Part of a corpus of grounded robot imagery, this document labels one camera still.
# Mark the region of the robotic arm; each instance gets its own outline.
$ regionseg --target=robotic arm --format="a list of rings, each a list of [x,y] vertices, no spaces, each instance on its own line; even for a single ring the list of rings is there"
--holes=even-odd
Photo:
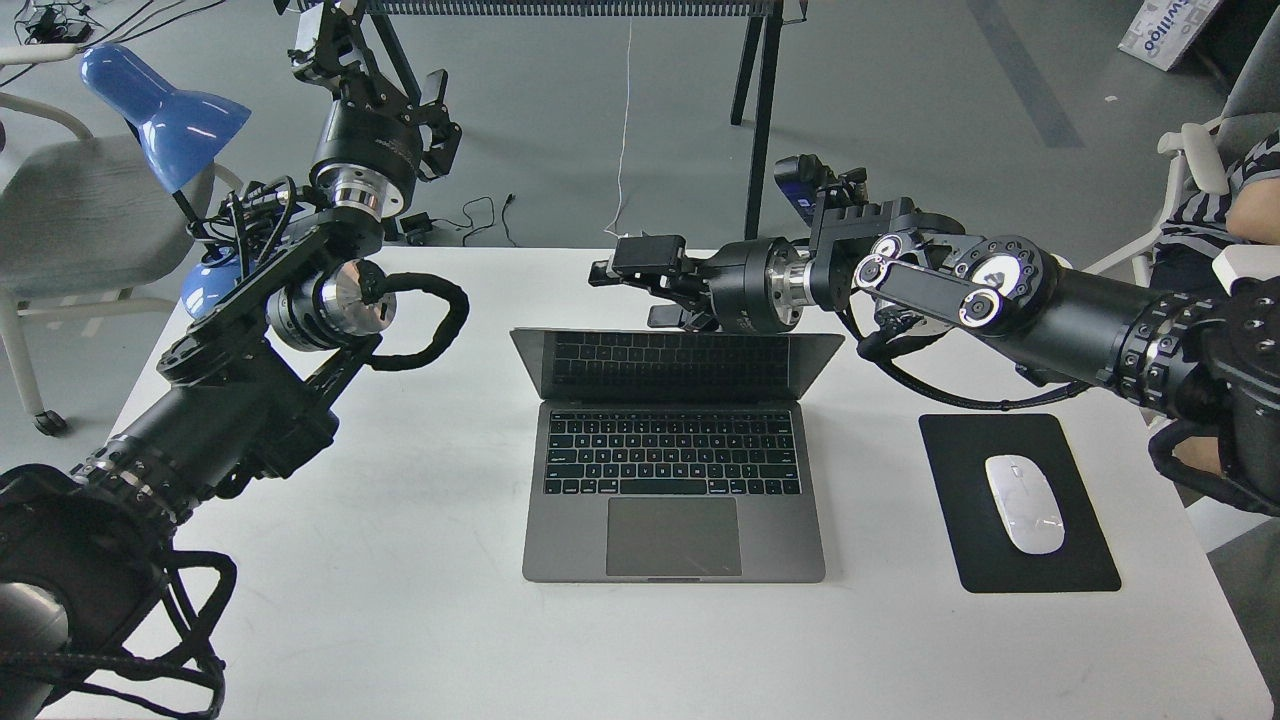
[[[334,99],[310,184],[251,183],[193,224],[211,252],[239,260],[241,275],[161,357],[172,389],[69,474],[46,465],[0,474],[0,719],[33,717],[73,689],[170,716],[216,716],[223,662],[209,635],[236,568],[220,553],[174,550],[177,528],[201,502],[236,497],[253,478],[289,477],[333,443],[330,406],[362,366],[426,365],[466,320],[457,286],[388,277],[364,259],[379,250],[384,220],[410,205],[415,184],[449,172],[461,129],[443,104],[444,72],[429,77],[426,102],[416,85],[401,92],[374,64],[362,15],[362,3],[314,8],[291,53],[294,74]],[[394,42],[389,26],[379,31]],[[403,63],[397,70],[402,82],[412,77]],[[438,295],[449,310],[421,352],[375,355],[394,293],[407,290]],[[268,342],[268,324],[296,348],[334,352],[302,379]],[[180,578],[192,566],[219,575],[198,611]],[[180,643],[136,659],[123,643],[157,603]],[[205,712],[175,714],[84,682],[100,669],[192,682],[212,700]]]
[[[908,197],[869,202],[863,169],[837,177],[809,155],[778,163],[776,179],[810,223],[806,241],[735,242],[699,260],[678,236],[622,238],[591,284],[672,300],[650,325],[689,331],[787,332],[817,305],[891,374],[893,357],[961,328],[1036,384],[1070,383],[1029,404],[1101,387],[1172,418],[1148,448],[1161,474],[1280,515],[1280,279],[1238,282],[1228,301],[1161,293],[1064,268],[1023,237],[965,234]],[[858,291],[876,299],[879,329],[865,337],[849,310]],[[1192,436],[1219,438],[1225,478],[1172,457]]]

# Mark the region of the chair wheel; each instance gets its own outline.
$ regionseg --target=chair wheel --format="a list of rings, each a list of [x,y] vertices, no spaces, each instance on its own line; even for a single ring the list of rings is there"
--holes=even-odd
[[[67,432],[67,420],[52,410],[45,410],[35,419],[36,429],[46,436],[58,437]]]

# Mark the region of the office chair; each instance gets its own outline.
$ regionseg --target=office chair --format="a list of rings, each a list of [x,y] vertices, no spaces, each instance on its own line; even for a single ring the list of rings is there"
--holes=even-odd
[[[1257,45],[1222,106],[1207,123],[1187,123],[1165,133],[1157,151],[1170,156],[1165,201],[1155,227],[1146,234],[1084,269],[1106,272],[1132,259],[1138,284],[1151,284],[1153,246],[1165,219],[1197,188],[1213,195],[1230,191],[1224,165],[1234,163],[1271,131],[1280,127],[1280,9],[1262,29]]]
[[[72,45],[5,47],[0,67],[65,60],[76,51]],[[192,240],[132,135],[95,137],[65,111],[8,94],[0,94],[0,108],[52,120],[74,136],[32,152],[0,192],[0,341],[23,409],[40,432],[58,436],[68,425],[41,401],[23,323],[169,313],[174,301],[133,297],[133,288],[173,272]],[[229,172],[216,173],[238,187]],[[206,168],[184,188],[196,213],[209,206],[214,174]],[[83,295],[104,300],[29,305]]]

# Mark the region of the person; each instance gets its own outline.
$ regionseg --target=person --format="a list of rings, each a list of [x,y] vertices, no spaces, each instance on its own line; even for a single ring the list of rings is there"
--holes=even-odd
[[[1228,195],[1197,192],[1161,225],[1151,287],[1225,297],[1213,258],[1242,242],[1280,245],[1280,128],[1226,170]]]

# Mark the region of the white mouse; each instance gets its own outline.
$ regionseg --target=white mouse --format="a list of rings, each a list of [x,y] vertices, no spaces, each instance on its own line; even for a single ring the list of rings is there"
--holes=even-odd
[[[1021,455],[993,455],[987,459],[987,483],[1014,547],[1028,555],[1062,547],[1062,514],[1036,462]]]

